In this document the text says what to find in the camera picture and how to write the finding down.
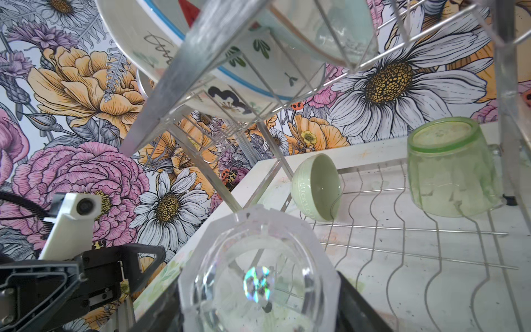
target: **small light green bowl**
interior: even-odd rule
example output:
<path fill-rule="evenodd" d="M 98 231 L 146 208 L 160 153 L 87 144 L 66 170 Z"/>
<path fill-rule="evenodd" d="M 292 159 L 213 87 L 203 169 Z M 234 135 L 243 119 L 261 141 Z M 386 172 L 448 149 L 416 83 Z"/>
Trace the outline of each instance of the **small light green bowl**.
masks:
<path fill-rule="evenodd" d="M 332 159 L 315 155 L 299 165 L 292 179 L 292 197 L 297 208 L 319 222 L 330 222 L 339 209 L 341 182 Z"/>

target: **floral wallpaper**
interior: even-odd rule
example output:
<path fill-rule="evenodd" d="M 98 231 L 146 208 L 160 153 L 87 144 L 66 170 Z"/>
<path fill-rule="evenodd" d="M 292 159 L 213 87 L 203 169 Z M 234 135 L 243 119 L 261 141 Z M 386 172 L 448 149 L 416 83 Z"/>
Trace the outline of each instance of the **floral wallpaper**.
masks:
<path fill-rule="evenodd" d="M 388 0 L 367 2 L 375 26 L 391 17 Z M 412 11 L 407 29 L 415 35 L 467 4 L 428 0 Z M 531 2 L 517 0 L 515 11 L 518 33 L 531 28 Z M 488 9 L 481 15 L 490 21 Z M 136 67 L 109 36 L 93 0 L 0 0 L 0 28 L 5 91 L 0 92 L 0 190 L 44 209 L 55 192 L 99 195 L 94 249 L 131 242 L 162 245 L 169 262 L 221 199 L 168 133 L 133 157 L 118 152 L 145 100 Z M 397 26 L 380 29 L 378 42 L 380 52 L 400 44 Z M 528 104 L 530 48 L 529 41 L 518 48 L 519 89 Z M 265 123 L 288 156 L 402 137 L 442 117 L 496 121 L 493 53 L 488 35 L 472 15 L 464 15 Z M 329 79 L 343 72 L 327 67 Z M 207 144 L 205 133 L 215 134 L 223 122 L 195 111 L 179 125 Z M 246 135 L 261 158 L 272 157 L 256 125 Z M 203 158 L 232 190 L 251 164 L 235 141 L 227 144 L 228 149 L 205 151 Z M 29 215 L 11 203 L 0 205 L 0 250 L 15 260 L 36 259 L 51 229 Z M 152 258 L 141 261 L 148 266 Z M 127 283 L 123 293 L 129 294 Z M 63 329 L 97 329 L 118 304 Z"/>

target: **green rim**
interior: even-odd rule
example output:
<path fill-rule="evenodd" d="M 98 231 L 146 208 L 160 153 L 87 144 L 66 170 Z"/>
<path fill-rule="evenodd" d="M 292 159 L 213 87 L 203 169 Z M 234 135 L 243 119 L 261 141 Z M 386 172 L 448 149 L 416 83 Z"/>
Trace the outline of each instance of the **green rim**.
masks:
<path fill-rule="evenodd" d="M 413 138 L 419 132 L 425 130 L 428 127 L 432 127 L 434 125 L 438 125 L 438 124 L 446 123 L 446 122 L 466 123 L 470 125 L 470 132 L 459 140 L 452 141 L 449 143 L 444 143 L 444 144 L 421 145 L 421 144 L 413 143 Z M 469 143 L 474 142 L 480 136 L 481 136 L 481 129 L 479 128 L 479 125 L 477 124 L 477 122 L 475 122 L 474 120 L 467 118 L 467 117 L 462 117 L 462 116 L 446 117 L 440 120 L 428 122 L 418 127 L 417 129 L 415 129 L 411 134 L 409 134 L 409 137 L 407 138 L 407 147 L 413 151 L 424 152 L 427 154 L 435 154 L 435 153 L 447 152 L 447 151 L 461 148 Z"/>

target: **black rubber foot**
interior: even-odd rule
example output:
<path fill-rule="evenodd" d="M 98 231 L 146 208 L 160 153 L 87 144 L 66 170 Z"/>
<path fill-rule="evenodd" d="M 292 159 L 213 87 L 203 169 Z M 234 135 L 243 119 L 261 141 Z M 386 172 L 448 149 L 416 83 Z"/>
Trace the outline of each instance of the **black rubber foot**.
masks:
<path fill-rule="evenodd" d="M 504 194 L 503 198 L 505 198 L 505 200 L 507 200 L 507 205 L 508 206 L 516 206 L 516 205 L 518 205 L 518 203 L 516 202 L 516 197 L 514 197 L 514 196 L 505 196 L 505 194 Z"/>

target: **camera lens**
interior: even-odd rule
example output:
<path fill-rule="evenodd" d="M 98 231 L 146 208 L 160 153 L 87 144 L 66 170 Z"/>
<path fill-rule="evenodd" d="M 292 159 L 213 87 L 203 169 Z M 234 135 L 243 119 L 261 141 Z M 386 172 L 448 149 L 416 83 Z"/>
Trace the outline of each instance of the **camera lens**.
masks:
<path fill-rule="evenodd" d="M 78 213 L 82 216 L 85 216 L 92 212 L 92 209 L 94 208 L 94 203 L 92 200 L 88 198 L 83 198 L 78 202 Z"/>

